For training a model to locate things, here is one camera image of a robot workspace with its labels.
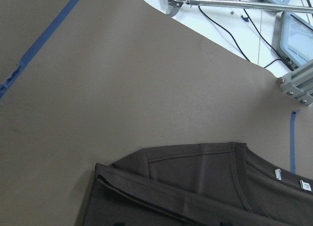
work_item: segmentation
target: gray tabletop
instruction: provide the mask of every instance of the gray tabletop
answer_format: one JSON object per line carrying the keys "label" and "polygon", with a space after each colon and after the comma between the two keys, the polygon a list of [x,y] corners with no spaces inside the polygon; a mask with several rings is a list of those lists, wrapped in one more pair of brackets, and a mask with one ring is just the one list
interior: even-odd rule
{"label": "gray tabletop", "polygon": [[[0,0],[0,79],[68,0]],[[81,0],[0,105],[0,224],[81,225],[96,162],[143,147],[246,142],[313,178],[312,107],[143,0]]]}

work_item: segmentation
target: t-shirt seam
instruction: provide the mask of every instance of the t-shirt seam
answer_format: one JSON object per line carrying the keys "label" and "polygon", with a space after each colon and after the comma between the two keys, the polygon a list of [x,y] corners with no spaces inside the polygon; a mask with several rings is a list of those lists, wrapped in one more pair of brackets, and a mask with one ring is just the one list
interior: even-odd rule
{"label": "t-shirt seam", "polygon": [[298,190],[298,191],[300,191],[300,192],[304,192],[304,193],[306,193],[306,194],[313,195],[313,193],[311,193],[311,192],[306,192],[306,191],[304,191],[303,189],[301,189],[300,187],[295,187],[292,183],[288,183],[288,181],[286,181],[286,180],[278,181],[275,177],[272,177],[271,175],[267,174],[266,172],[260,170],[257,166],[253,165],[253,164],[252,164],[251,162],[249,162],[249,161],[246,161],[246,163],[247,163],[248,165],[250,165],[252,168],[254,168],[256,171],[262,173],[263,175],[266,175],[267,177],[271,178],[272,180],[274,180],[274,181],[277,182],[277,183],[283,184],[283,185],[285,185],[285,186],[287,186],[287,187],[289,187],[289,188],[293,188],[293,189]]}
{"label": "t-shirt seam", "polygon": [[178,153],[178,154],[172,154],[172,155],[166,155],[166,156],[160,156],[156,158],[148,158],[148,163],[157,162],[157,161],[163,161],[166,159],[173,159],[173,158],[187,158],[187,157],[194,157],[194,156],[200,156],[200,155],[210,155],[210,154],[222,154],[222,153],[231,153],[232,151],[230,149],[223,149],[223,150],[210,150],[210,151],[202,151],[202,152],[193,152],[193,153]]}
{"label": "t-shirt seam", "polygon": [[243,201],[245,207],[246,207],[250,212],[254,213],[253,210],[252,210],[252,207],[251,207],[250,204],[248,203],[248,201],[247,201],[247,199],[246,199],[246,196],[244,195],[244,192],[243,192],[243,190],[242,190],[242,188],[241,188],[241,185],[240,185],[240,183],[239,183],[238,175],[237,175],[237,166],[236,166],[236,158],[235,158],[235,154],[234,154],[234,148],[232,147],[232,149],[233,149],[233,152],[231,153],[231,163],[232,163],[232,172],[233,172],[232,174],[233,174],[234,177],[235,177],[235,181],[234,181],[235,186],[236,186],[236,188],[237,188],[237,191],[238,191],[238,193],[239,193],[239,196],[240,196],[240,198],[242,199],[242,201]]}
{"label": "t-shirt seam", "polygon": [[[173,197],[173,196],[171,196],[171,195],[169,195],[169,194],[167,194],[167,193],[161,192],[161,191],[159,191],[159,190],[156,190],[156,189],[151,188],[151,187],[149,187],[149,186],[146,186],[146,185],[144,185],[144,184],[137,183],[137,182],[135,182],[135,181],[133,181],[133,180],[131,180],[131,179],[128,179],[128,178],[126,178],[126,177],[124,177],[124,176],[122,176],[122,175],[119,175],[119,174],[117,174],[117,173],[110,172],[110,171],[106,171],[106,172],[111,173],[111,174],[114,174],[114,175],[117,175],[117,176],[119,176],[119,177],[121,177],[121,178],[123,178],[123,179],[125,179],[125,180],[127,180],[127,181],[130,181],[130,182],[133,182],[133,183],[135,183],[135,184],[144,186],[144,187],[146,187],[146,188],[148,188],[148,189],[151,189],[151,190],[153,190],[153,191],[156,191],[156,192],[158,192],[158,193],[160,193],[160,194],[163,194],[163,195],[165,195],[165,196],[168,196],[168,197],[171,197],[171,198],[173,198],[173,199],[176,199],[176,200],[178,200],[179,202],[186,203],[186,204],[188,204],[188,205],[190,205],[190,206],[192,206],[192,207],[194,207],[194,208],[196,208],[196,209],[200,209],[201,211],[204,211],[204,212],[206,212],[206,213],[209,213],[209,211],[207,211],[207,210],[205,210],[205,209],[202,209],[202,208],[200,208],[200,207],[194,205],[194,203],[184,202],[184,201],[182,201],[182,200],[179,199],[179,198]],[[190,198],[190,197],[188,197],[188,196],[185,196],[185,195],[183,195],[183,194],[177,193],[177,192],[175,192],[174,190],[168,189],[168,188],[163,187],[163,186],[159,186],[159,187],[160,187],[160,188],[163,188],[163,189],[166,189],[166,190],[168,190],[168,191],[174,192],[174,193],[176,193],[176,194],[178,194],[178,195],[184,197],[185,199],[188,198],[189,200],[193,201],[192,198]],[[211,205],[208,205],[208,204],[205,204],[205,203],[200,203],[200,202],[197,202],[197,203],[202,204],[202,205],[205,205],[205,206],[207,206],[207,207],[209,207],[209,208],[212,208],[212,209],[214,209],[215,211],[218,211],[218,209],[217,209],[216,207],[213,207],[213,206],[211,206]],[[221,218],[225,218],[225,217],[223,217],[222,215],[220,215],[220,214],[218,214],[218,213],[216,213],[216,215],[219,216],[219,217],[221,217]]]}
{"label": "t-shirt seam", "polygon": [[143,154],[144,154],[144,156],[145,156],[145,161],[146,161],[146,163],[147,163],[148,178],[151,179],[151,177],[150,177],[149,162],[148,162],[148,159],[147,159],[146,150],[142,149],[142,151],[143,151]]}

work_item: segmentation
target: blue tape strip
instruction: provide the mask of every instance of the blue tape strip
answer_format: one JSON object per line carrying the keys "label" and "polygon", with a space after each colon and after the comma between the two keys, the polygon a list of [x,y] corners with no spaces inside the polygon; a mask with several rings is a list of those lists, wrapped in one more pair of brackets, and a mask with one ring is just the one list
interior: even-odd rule
{"label": "blue tape strip", "polygon": [[300,110],[293,111],[290,117],[290,171],[295,173],[295,118]]}
{"label": "blue tape strip", "polygon": [[19,61],[17,69],[11,74],[11,76],[0,85],[0,99],[13,85],[18,76],[23,72],[31,60],[35,57],[38,51],[43,47],[47,40],[51,37],[54,31],[59,27],[59,25],[68,16],[74,6],[79,2],[79,0],[70,0],[63,10],[58,14],[58,16],[51,22],[51,24],[45,29],[41,36],[33,43],[33,45],[27,50],[27,52],[22,56]]}

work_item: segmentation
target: metal rod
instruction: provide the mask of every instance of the metal rod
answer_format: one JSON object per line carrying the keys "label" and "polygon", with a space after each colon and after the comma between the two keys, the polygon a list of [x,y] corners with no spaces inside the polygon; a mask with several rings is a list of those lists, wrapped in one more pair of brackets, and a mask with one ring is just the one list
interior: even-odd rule
{"label": "metal rod", "polygon": [[214,6],[214,7],[234,7],[234,8],[245,8],[245,9],[263,9],[275,12],[300,12],[300,13],[312,13],[313,8],[291,6],[273,3],[262,3],[262,2],[248,2],[248,1],[236,1],[236,0],[173,0],[174,2],[187,5],[196,6]]}

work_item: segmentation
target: stitching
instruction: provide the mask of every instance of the stitching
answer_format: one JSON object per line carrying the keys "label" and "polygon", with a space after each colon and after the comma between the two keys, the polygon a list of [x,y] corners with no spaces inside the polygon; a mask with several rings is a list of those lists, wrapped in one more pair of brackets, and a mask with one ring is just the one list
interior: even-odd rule
{"label": "stitching", "polygon": [[257,166],[253,165],[253,164],[252,164],[251,162],[249,162],[249,161],[246,161],[246,163],[247,163],[249,166],[253,167],[256,171],[262,173],[263,175],[266,175],[267,177],[271,178],[272,180],[275,180],[276,182],[278,182],[278,183],[280,183],[280,184],[283,184],[283,185],[285,185],[285,186],[287,186],[287,187],[293,188],[293,189],[298,190],[298,191],[300,191],[300,192],[313,195],[313,192],[305,191],[305,190],[301,189],[300,187],[295,187],[292,182],[289,183],[289,182],[286,181],[286,180],[278,181],[276,178],[274,178],[274,177],[270,176],[269,174],[267,174],[266,172],[260,170]]}
{"label": "stitching", "polygon": [[[104,183],[105,185],[108,185],[108,184],[106,183],[106,182],[108,182],[108,181],[107,181],[107,180],[104,181],[103,179],[106,180],[103,176],[100,176],[100,180],[102,181],[101,183]],[[170,210],[168,210],[168,209],[166,209],[166,208],[163,208],[163,207],[161,207],[161,206],[155,205],[155,204],[153,204],[153,203],[144,201],[144,200],[142,200],[142,199],[140,199],[140,198],[138,198],[138,197],[134,197],[134,196],[132,196],[131,194],[129,194],[129,193],[123,191],[123,190],[120,190],[120,189],[116,188],[115,186],[111,185],[110,183],[109,183],[108,188],[113,189],[113,191],[116,191],[117,193],[122,194],[122,196],[124,196],[124,197],[126,197],[126,198],[128,198],[128,199],[134,200],[136,203],[143,202],[144,206],[150,207],[150,208],[152,208],[152,209],[154,209],[154,207],[155,207],[157,210],[156,210],[156,209],[154,209],[154,210],[156,210],[157,212],[159,212],[159,211],[161,210],[162,213],[164,213],[163,211],[165,211],[165,214],[172,215],[171,213],[168,213],[168,212],[167,212],[167,211],[171,212]],[[177,217],[177,218],[178,218],[178,219],[189,219],[189,218],[186,218],[184,215],[181,215],[181,218],[180,218],[180,217]],[[205,225],[203,225],[202,223],[197,222],[197,221],[195,221],[195,223],[192,223],[192,222],[190,222],[190,221],[187,220],[187,221],[185,221],[185,223],[189,223],[189,224],[192,224],[192,225],[201,224],[201,226],[205,226]]]}
{"label": "stitching", "polygon": [[250,204],[248,203],[247,199],[246,199],[246,196],[244,195],[243,193],[243,190],[242,190],[242,187],[239,183],[239,180],[238,180],[238,175],[237,175],[237,166],[236,166],[236,159],[235,159],[235,155],[234,155],[234,152],[231,153],[231,163],[232,163],[232,174],[235,176],[234,178],[234,181],[235,181],[235,185],[237,187],[237,191],[238,191],[238,194],[239,196],[241,197],[241,200],[243,201],[243,204],[245,205],[245,207],[252,213],[253,210],[250,206]]}
{"label": "stitching", "polygon": [[[133,181],[133,180],[131,180],[131,179],[128,179],[128,178],[126,178],[126,177],[124,177],[124,176],[121,176],[120,174],[117,174],[117,173],[114,173],[114,172],[110,172],[110,171],[106,171],[106,172],[107,172],[107,173],[111,173],[111,174],[113,174],[113,175],[117,175],[117,176],[119,176],[119,177],[121,177],[121,178],[123,178],[123,179],[125,179],[125,180],[127,180],[127,181],[130,181],[130,182],[133,182],[133,183],[135,183],[135,184],[141,185],[141,186],[143,186],[143,187],[146,187],[146,188],[148,188],[148,189],[151,189],[151,190],[153,190],[153,191],[156,191],[156,192],[158,192],[158,193],[161,193],[161,194],[163,194],[163,195],[165,195],[165,196],[168,196],[168,197],[171,197],[171,198],[173,198],[173,199],[176,199],[176,200],[178,200],[178,201],[181,202],[181,203],[189,204],[190,206],[192,206],[192,207],[194,207],[194,208],[196,208],[196,209],[199,209],[199,210],[201,210],[201,211],[204,211],[204,212],[206,212],[206,213],[212,214],[212,213],[208,212],[207,210],[205,210],[205,209],[203,209],[203,208],[200,208],[200,207],[194,205],[193,203],[189,203],[189,202],[186,202],[186,201],[182,201],[182,200],[179,199],[179,198],[173,197],[173,196],[171,196],[171,195],[169,195],[169,194],[167,194],[167,193],[164,193],[164,192],[161,192],[161,191],[159,191],[159,190],[153,189],[153,188],[151,188],[151,187],[149,187],[149,186],[146,186],[146,185],[144,185],[144,184],[137,183],[137,182],[135,182],[135,181]],[[174,192],[174,193],[176,193],[176,194],[178,194],[178,195],[180,195],[180,196],[185,197],[185,199],[188,198],[188,199],[190,199],[191,201],[193,201],[191,198],[189,198],[189,197],[187,197],[187,196],[184,196],[184,195],[182,195],[182,194],[180,194],[180,193],[177,193],[177,192],[175,192],[175,191],[173,191],[173,190],[171,190],[171,189],[168,189],[168,188],[163,187],[163,186],[159,186],[159,187],[164,188],[164,189],[167,189],[167,190],[169,190],[169,191],[171,191],[171,192]],[[218,209],[217,209],[216,207],[211,206],[211,205],[208,205],[208,204],[205,204],[205,203],[201,203],[201,202],[197,202],[197,203],[200,203],[200,204],[202,204],[202,205],[205,205],[205,206],[207,206],[207,207],[209,207],[209,208],[214,209],[214,210],[217,212],[216,215],[218,215],[218,216],[221,217],[221,218],[224,218],[223,216],[221,216],[221,215],[218,213]]]}
{"label": "stitching", "polygon": [[221,153],[230,153],[230,149],[222,149],[222,150],[209,150],[209,151],[202,151],[202,152],[195,152],[195,153],[181,153],[181,154],[173,154],[173,155],[166,155],[166,156],[161,156],[161,157],[156,157],[156,158],[150,158],[147,159],[149,163],[151,162],[157,162],[157,161],[162,161],[165,159],[171,159],[171,158],[186,158],[186,157],[193,157],[193,156],[198,156],[202,154],[221,154]]}
{"label": "stitching", "polygon": [[148,159],[147,159],[146,150],[142,149],[142,151],[143,151],[143,154],[144,154],[144,156],[145,156],[145,161],[147,161],[148,178],[151,179],[151,178],[150,178],[149,162],[148,162]]}

